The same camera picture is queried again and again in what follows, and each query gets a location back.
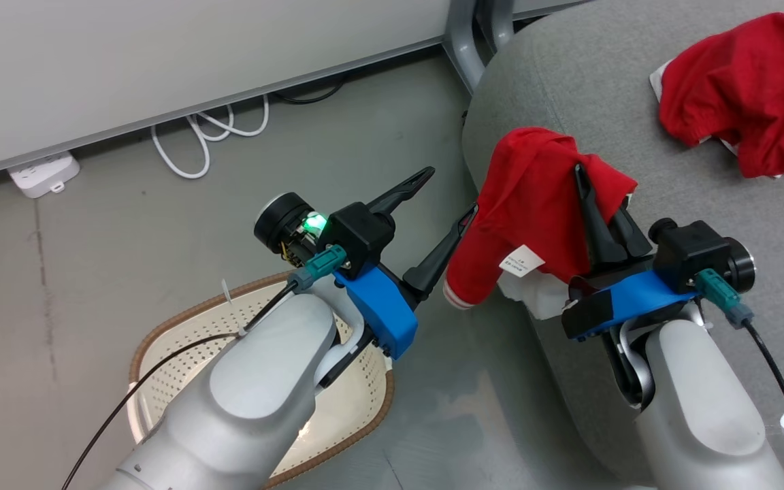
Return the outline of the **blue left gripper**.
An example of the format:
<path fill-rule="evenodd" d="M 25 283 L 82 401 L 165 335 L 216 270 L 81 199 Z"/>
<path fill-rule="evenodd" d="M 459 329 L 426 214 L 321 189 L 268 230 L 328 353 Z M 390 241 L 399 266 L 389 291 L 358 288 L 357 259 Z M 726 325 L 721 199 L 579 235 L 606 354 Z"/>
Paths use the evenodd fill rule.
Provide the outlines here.
<path fill-rule="evenodd" d="M 367 204 L 372 214 L 390 215 L 402 202 L 412 199 L 431 179 L 435 167 L 424 167 L 413 176 L 393 186 Z M 473 203 L 456 220 L 447 235 L 416 266 L 408 269 L 400 282 L 383 264 L 364 271 L 356 279 L 345 276 L 344 269 L 337 269 L 333 276 L 346 291 L 350 300 L 372 329 L 378 346 L 396 361 L 411 347 L 418 328 L 412 301 L 425 301 L 444 271 L 461 239 L 473 223 L 478 205 Z"/>

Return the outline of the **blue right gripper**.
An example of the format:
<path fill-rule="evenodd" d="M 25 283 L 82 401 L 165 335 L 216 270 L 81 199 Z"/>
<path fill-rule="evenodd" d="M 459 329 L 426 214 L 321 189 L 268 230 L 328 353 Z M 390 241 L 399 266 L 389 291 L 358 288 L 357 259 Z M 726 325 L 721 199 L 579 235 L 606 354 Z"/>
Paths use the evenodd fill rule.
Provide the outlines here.
<path fill-rule="evenodd" d="M 613 214 L 611 233 L 584 165 L 576 164 L 573 174 L 590 267 L 607 269 L 570 279 L 562 312 L 566 337 L 585 341 L 630 319 L 693 300 L 694 289 L 677 293 L 653 271 L 653 247 L 626 207 Z"/>

